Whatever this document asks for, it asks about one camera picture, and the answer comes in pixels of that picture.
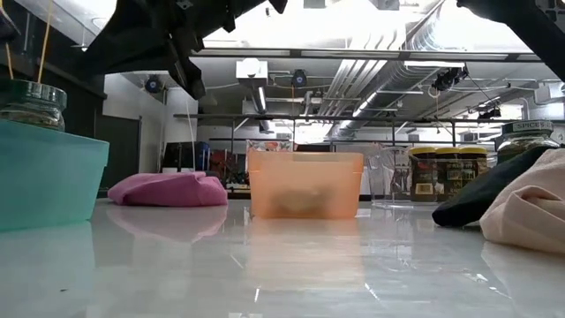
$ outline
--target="fluorescent light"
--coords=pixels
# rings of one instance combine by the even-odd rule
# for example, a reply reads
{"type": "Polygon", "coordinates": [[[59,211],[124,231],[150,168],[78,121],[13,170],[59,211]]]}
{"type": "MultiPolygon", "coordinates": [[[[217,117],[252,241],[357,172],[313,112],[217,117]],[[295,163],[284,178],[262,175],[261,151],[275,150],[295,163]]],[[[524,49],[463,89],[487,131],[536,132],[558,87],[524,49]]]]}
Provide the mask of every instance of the fluorescent light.
{"type": "Polygon", "coordinates": [[[369,98],[367,98],[367,101],[368,101],[368,102],[372,102],[373,99],[374,99],[376,96],[377,96],[377,92],[372,93],[372,94],[369,96],[369,98]]]}
{"type": "Polygon", "coordinates": [[[345,129],[349,124],[351,124],[350,120],[343,120],[341,124],[339,124],[340,129],[345,129]]]}
{"type": "Polygon", "coordinates": [[[372,102],[373,99],[374,99],[376,96],[377,96],[377,92],[374,92],[374,93],[372,93],[372,94],[369,96],[369,98],[367,98],[366,101],[362,102],[362,103],[359,105],[359,108],[358,108],[357,110],[355,110],[355,112],[353,113],[353,117],[357,117],[357,116],[361,113],[361,111],[364,110],[364,109],[369,105],[369,102],[372,102]]]}
{"type": "Polygon", "coordinates": [[[463,63],[463,62],[442,62],[442,61],[404,61],[404,66],[465,67],[465,63],[463,63]]]}
{"type": "Polygon", "coordinates": [[[265,89],[263,87],[259,87],[259,97],[261,99],[261,105],[264,109],[267,109],[267,101],[265,100],[265,89]]]}

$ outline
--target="pink towel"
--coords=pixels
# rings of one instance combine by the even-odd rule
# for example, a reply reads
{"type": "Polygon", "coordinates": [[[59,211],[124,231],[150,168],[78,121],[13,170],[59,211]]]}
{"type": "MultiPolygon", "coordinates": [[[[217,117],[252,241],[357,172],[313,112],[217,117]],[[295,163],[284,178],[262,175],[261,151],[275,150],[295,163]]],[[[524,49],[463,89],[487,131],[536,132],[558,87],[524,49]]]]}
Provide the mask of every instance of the pink towel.
{"type": "Polygon", "coordinates": [[[128,177],[108,191],[119,205],[160,207],[210,207],[228,204],[220,180],[205,172],[173,174],[140,173],[128,177]]]}
{"type": "Polygon", "coordinates": [[[565,149],[547,150],[480,219],[495,243],[565,253],[565,149]]]}

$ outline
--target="light fixture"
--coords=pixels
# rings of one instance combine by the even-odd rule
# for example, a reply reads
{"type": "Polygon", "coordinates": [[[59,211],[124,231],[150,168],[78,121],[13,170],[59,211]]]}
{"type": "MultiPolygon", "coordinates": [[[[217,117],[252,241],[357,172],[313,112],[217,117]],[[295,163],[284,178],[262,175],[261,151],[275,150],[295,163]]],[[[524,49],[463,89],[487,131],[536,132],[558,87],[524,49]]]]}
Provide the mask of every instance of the light fixture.
{"type": "Polygon", "coordinates": [[[357,117],[361,113],[361,111],[363,111],[367,107],[367,105],[369,105],[369,102],[372,102],[376,96],[377,92],[374,92],[366,99],[366,101],[362,102],[359,105],[359,108],[357,108],[357,110],[355,110],[355,112],[353,113],[353,117],[357,117]]]}
{"type": "Polygon", "coordinates": [[[465,67],[464,62],[442,62],[442,61],[404,61],[404,66],[420,67],[465,67]]]}
{"type": "Polygon", "coordinates": [[[259,87],[259,98],[261,99],[261,106],[263,106],[263,109],[266,109],[267,101],[265,100],[265,89],[263,87],[259,87]]]}

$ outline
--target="object inside bin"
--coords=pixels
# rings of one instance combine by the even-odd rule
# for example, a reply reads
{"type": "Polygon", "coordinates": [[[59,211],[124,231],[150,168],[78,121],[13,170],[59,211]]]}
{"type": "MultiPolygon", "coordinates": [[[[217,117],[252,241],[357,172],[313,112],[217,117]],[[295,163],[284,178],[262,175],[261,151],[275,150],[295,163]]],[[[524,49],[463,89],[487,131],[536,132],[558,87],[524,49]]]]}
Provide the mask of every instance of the object inside bin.
{"type": "Polygon", "coordinates": [[[327,210],[332,193],[327,188],[308,191],[289,190],[278,193],[273,204],[287,217],[318,217],[327,210]]]}

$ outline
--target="container lid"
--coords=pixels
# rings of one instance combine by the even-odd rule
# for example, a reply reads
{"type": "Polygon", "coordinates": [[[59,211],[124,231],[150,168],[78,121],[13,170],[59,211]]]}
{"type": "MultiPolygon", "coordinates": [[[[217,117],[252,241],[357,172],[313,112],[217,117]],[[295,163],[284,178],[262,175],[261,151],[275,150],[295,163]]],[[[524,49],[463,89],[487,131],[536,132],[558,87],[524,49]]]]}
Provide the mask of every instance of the container lid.
{"type": "Polygon", "coordinates": [[[554,131],[554,124],[549,120],[523,120],[502,127],[502,134],[527,133],[527,132],[549,132],[554,131]]]}
{"type": "Polygon", "coordinates": [[[67,93],[63,89],[20,79],[0,79],[0,103],[32,103],[64,110],[67,93]]]}
{"type": "Polygon", "coordinates": [[[445,147],[435,149],[435,153],[438,155],[448,155],[448,154],[459,154],[459,148],[455,147],[445,147]]]}
{"type": "Polygon", "coordinates": [[[408,150],[408,153],[411,155],[419,155],[419,154],[435,154],[434,147],[415,147],[408,150]]]}
{"type": "Polygon", "coordinates": [[[462,154],[475,154],[475,155],[486,155],[486,154],[488,154],[486,149],[481,148],[481,147],[465,147],[465,148],[461,148],[460,152],[462,154]]]}

